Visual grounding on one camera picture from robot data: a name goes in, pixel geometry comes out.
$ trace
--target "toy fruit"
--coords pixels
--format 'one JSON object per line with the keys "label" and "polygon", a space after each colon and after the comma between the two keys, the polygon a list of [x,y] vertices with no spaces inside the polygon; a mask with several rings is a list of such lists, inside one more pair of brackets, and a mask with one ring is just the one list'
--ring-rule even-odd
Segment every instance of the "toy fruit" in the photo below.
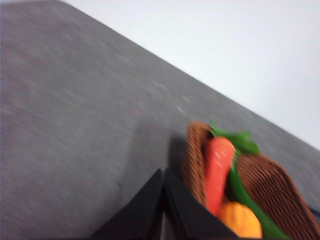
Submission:
{"label": "toy fruit", "polygon": [[259,220],[250,208],[239,202],[223,204],[219,219],[241,238],[262,238]]}

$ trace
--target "black object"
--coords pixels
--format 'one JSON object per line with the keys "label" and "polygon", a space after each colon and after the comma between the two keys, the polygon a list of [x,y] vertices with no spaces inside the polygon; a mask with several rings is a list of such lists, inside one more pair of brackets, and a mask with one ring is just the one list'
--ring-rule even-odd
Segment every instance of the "black object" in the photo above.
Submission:
{"label": "black object", "polygon": [[81,240],[157,239],[160,237],[163,212],[171,220],[178,239],[246,239],[238,238],[200,205],[172,171],[166,169],[163,173],[158,169],[119,213],[90,238]]}

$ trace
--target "gray floor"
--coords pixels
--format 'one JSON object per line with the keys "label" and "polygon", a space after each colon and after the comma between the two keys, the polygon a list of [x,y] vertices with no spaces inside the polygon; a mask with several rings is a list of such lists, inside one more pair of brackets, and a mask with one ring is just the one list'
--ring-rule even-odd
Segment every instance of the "gray floor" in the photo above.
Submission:
{"label": "gray floor", "polygon": [[211,117],[320,209],[319,151],[69,5],[1,6],[1,239],[90,235]]}

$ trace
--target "carrot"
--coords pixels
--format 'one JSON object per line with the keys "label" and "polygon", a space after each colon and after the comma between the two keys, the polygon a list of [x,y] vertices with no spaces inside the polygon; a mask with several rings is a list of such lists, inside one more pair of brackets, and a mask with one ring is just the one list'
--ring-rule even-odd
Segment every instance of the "carrot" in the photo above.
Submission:
{"label": "carrot", "polygon": [[223,136],[212,138],[206,144],[204,161],[206,204],[209,212],[216,217],[220,214],[226,180],[235,151],[231,141]]}

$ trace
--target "brown wicker basket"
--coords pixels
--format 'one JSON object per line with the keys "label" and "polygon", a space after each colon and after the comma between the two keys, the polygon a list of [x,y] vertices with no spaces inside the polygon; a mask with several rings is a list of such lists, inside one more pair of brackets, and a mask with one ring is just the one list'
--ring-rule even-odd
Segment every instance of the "brown wicker basket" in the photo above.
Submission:
{"label": "brown wicker basket", "polygon": [[[207,124],[195,121],[189,125],[187,158],[182,166],[184,184],[204,207],[203,147],[209,138]],[[320,240],[319,225],[281,165],[264,155],[242,155],[237,170],[250,197],[290,238]]]}

